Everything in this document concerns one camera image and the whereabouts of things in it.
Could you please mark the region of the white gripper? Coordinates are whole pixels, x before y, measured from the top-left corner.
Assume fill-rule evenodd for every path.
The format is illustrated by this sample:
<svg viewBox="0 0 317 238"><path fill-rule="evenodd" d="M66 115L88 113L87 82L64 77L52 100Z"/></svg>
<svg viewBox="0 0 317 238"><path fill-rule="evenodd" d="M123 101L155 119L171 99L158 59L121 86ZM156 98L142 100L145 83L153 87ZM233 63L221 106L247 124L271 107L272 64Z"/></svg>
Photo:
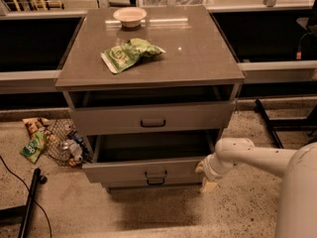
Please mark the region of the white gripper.
<svg viewBox="0 0 317 238"><path fill-rule="evenodd" d="M197 174L205 174L199 191L212 191L217 186L215 181L221 179L231 169L232 165L221 161L216 154L208 155L203 162L200 161L195 168Z"/></svg>

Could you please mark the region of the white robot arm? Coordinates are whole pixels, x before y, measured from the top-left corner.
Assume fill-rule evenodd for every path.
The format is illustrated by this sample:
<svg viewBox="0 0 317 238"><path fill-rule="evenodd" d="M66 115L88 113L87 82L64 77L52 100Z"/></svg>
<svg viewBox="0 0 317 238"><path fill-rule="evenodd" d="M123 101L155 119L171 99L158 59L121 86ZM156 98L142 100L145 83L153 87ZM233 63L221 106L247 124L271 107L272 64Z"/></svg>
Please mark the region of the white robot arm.
<svg viewBox="0 0 317 238"><path fill-rule="evenodd" d="M274 238L317 238L317 143L291 150L257 147L248 138L222 138L195 168L203 175L201 189L213 188L238 164L282 179Z"/></svg>

